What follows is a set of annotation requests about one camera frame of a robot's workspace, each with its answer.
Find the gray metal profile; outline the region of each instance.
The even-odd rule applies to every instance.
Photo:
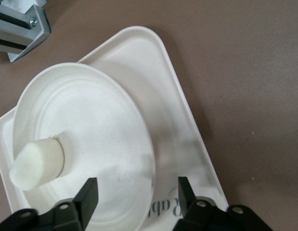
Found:
[[[0,51],[7,52],[11,62],[41,44],[50,32],[41,7],[32,5],[23,14],[0,4]]]

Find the foam piece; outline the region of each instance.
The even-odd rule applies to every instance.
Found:
[[[31,141],[15,159],[10,169],[10,179],[17,188],[32,190],[55,179],[63,165],[64,153],[58,140]]]

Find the white paper plate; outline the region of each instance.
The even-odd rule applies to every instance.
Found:
[[[24,192],[44,213],[97,177],[99,203],[86,230],[137,230],[153,195],[155,161],[143,118],[110,77],[84,64],[47,68],[26,87],[13,127],[14,157],[29,141],[56,137],[65,166],[55,180]]]

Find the brown surface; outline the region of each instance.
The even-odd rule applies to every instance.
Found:
[[[46,67],[76,62],[121,29],[163,40],[230,204],[298,231],[298,1],[49,0],[50,37],[9,63],[0,117]],[[9,214],[0,179],[0,220]]]

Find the white square tray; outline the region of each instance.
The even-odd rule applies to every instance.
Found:
[[[142,231],[170,231],[181,217],[178,176],[187,176],[196,196],[228,207],[167,51],[148,28],[121,30],[79,63],[95,67],[119,83],[134,100],[149,129],[155,151],[156,182]],[[9,179],[13,163],[12,109],[0,118],[0,173],[11,211],[30,207]]]

